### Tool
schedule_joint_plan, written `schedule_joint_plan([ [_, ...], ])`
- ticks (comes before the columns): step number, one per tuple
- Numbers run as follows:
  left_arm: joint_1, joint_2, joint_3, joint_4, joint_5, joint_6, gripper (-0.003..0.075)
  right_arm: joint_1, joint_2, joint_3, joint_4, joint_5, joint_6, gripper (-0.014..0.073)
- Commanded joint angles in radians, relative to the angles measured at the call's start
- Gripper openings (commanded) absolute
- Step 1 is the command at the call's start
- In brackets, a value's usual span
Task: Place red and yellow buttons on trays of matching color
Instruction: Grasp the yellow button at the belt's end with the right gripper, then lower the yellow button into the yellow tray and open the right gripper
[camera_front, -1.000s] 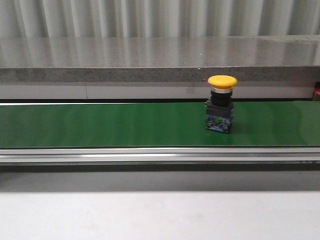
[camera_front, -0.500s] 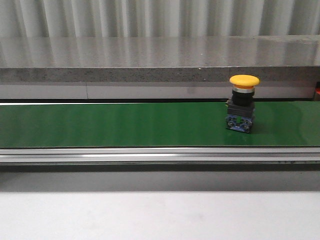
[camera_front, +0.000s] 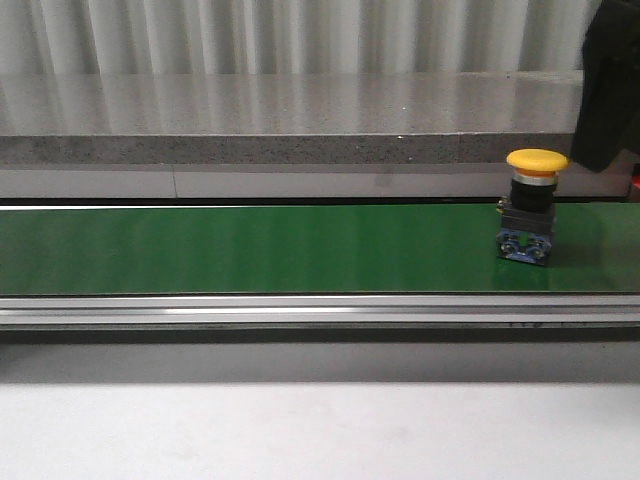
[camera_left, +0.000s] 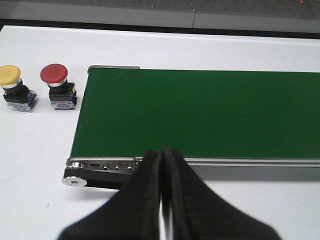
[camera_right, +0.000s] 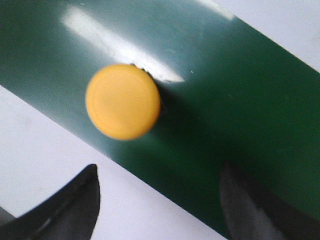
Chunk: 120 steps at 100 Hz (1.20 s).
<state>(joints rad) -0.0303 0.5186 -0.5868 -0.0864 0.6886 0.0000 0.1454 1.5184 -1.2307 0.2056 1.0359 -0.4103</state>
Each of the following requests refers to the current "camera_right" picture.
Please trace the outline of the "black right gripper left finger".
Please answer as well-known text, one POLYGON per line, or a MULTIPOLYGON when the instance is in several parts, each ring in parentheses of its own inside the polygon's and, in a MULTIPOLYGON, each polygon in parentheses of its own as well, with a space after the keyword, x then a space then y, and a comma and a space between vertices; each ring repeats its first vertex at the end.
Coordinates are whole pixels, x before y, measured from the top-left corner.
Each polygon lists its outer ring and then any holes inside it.
POLYGON ((98 167, 89 164, 50 198, 0 227, 2 240, 89 240, 100 212, 98 167))

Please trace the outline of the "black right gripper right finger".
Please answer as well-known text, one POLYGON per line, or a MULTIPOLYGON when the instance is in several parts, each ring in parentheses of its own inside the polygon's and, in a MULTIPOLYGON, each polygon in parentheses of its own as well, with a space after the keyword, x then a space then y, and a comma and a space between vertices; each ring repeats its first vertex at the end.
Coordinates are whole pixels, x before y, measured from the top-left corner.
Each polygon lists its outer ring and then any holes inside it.
POLYGON ((318 240, 320 222, 292 207, 235 165, 226 162, 219 198, 233 240, 318 240))

